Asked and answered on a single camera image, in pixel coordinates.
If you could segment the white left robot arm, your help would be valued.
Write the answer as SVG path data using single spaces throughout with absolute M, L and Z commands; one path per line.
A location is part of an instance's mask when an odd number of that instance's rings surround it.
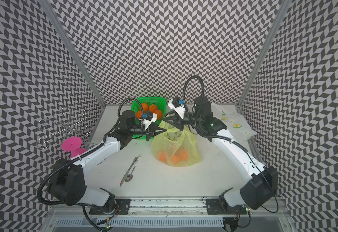
M 155 114 L 150 114 L 147 119 L 137 119 L 132 110 L 124 111 L 101 143 L 75 158 L 56 162 L 37 190 L 38 201 L 49 206 L 105 206 L 113 199 L 113 194 L 87 186 L 86 176 L 110 155 L 125 148 L 135 135 L 150 139 L 165 132 L 166 129 L 159 127 L 155 120 Z

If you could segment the white printed plastic bag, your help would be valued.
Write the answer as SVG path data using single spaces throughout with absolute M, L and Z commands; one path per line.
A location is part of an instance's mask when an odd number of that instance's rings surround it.
M 249 123 L 241 114 L 229 112 L 221 105 L 215 103 L 212 103 L 212 111 L 213 115 L 227 126 L 232 136 L 238 142 L 245 142 L 257 135 L 257 132 L 251 128 Z

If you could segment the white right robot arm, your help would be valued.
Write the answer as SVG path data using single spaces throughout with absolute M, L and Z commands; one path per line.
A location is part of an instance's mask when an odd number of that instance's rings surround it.
M 246 205 L 257 210 L 275 197 L 277 170 L 266 167 L 237 142 L 224 122 L 213 116 L 211 103 L 206 97 L 195 99 L 193 113 L 179 97 L 169 100 L 168 107 L 171 111 L 164 115 L 164 122 L 180 131 L 185 126 L 194 128 L 201 137 L 207 138 L 222 150 L 241 173 L 243 185 L 240 188 L 229 188 L 219 196 L 223 207 Z

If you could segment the yellow-green plastic bag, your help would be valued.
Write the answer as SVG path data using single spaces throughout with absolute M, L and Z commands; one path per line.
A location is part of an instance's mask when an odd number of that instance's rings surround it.
M 167 131 L 156 136 L 152 142 L 154 158 L 158 160 L 157 156 L 159 152 L 164 152 L 167 159 L 167 162 L 164 164 L 172 167 L 192 166 L 202 161 L 196 136 L 188 128 L 184 128 L 183 131 L 180 131 L 164 121 L 159 124 L 159 127 L 165 128 Z M 179 156 L 181 150 L 188 152 L 188 160 L 185 162 L 180 160 L 179 163 L 175 165 L 171 162 L 171 157 L 174 154 Z

